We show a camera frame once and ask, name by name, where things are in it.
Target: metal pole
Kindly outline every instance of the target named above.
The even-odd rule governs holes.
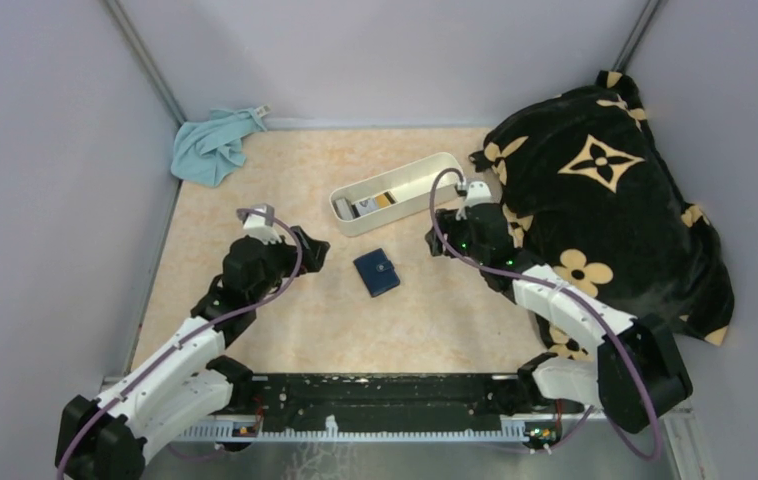
[[[632,61],[632,57],[635,54],[635,50],[638,49],[638,45],[641,44],[641,40],[644,39],[644,35],[650,28],[650,24],[653,22],[653,18],[667,3],[667,0],[648,0],[644,5],[644,10],[641,11],[641,15],[638,16],[638,21],[635,22],[635,26],[632,27],[632,31],[629,32],[629,37],[626,39],[626,43],[618,54],[618,58],[615,61],[612,70],[615,72],[626,72],[629,67],[629,63]]]
[[[158,97],[161,99],[161,102],[164,104],[164,107],[167,108],[167,111],[170,112],[170,115],[176,120],[176,124],[181,125],[185,123],[187,120],[185,112],[182,111],[182,107],[173,95],[173,91],[170,90],[170,87],[167,85],[161,72],[158,71],[158,67],[152,60],[152,56],[150,56],[149,51],[147,51],[143,41],[141,41],[134,25],[132,25],[131,20],[129,20],[129,16],[126,14],[123,6],[120,5],[119,0],[99,0],[99,2],[102,3],[105,10],[111,18],[114,19],[114,22],[120,29],[120,33],[123,35],[123,39],[126,41],[132,54],[140,63],[140,66],[143,68],[144,73],[158,94]]]

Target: gray floor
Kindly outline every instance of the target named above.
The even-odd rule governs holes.
[[[649,451],[652,438],[635,439]],[[176,444],[182,452],[211,452],[210,445]],[[208,462],[189,462],[162,451],[145,479],[424,480],[511,478],[647,479],[678,478],[665,455],[648,464],[633,456],[605,420],[591,420],[552,456],[519,455],[489,445],[432,444],[259,444]]]

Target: navy blue wallet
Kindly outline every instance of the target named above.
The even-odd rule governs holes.
[[[356,258],[353,264],[371,297],[382,295],[400,284],[394,264],[381,248]]]

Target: tabletop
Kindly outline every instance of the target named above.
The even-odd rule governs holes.
[[[544,351],[530,315],[460,261],[433,258],[426,211],[358,237],[336,227],[329,194],[437,152],[467,161],[483,128],[256,133],[247,162],[216,188],[185,182],[141,327],[133,367],[175,333],[206,293],[229,245],[243,236],[237,207],[276,216],[331,243],[323,270],[304,275],[227,350],[256,372],[513,372]],[[445,207],[458,206],[459,200]],[[382,248],[399,287],[371,298],[353,259]]]

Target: towel tag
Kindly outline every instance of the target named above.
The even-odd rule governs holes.
[[[255,109],[255,114],[258,115],[258,118],[261,118],[267,115],[268,113],[270,113],[270,105],[267,105],[267,104],[264,104]]]

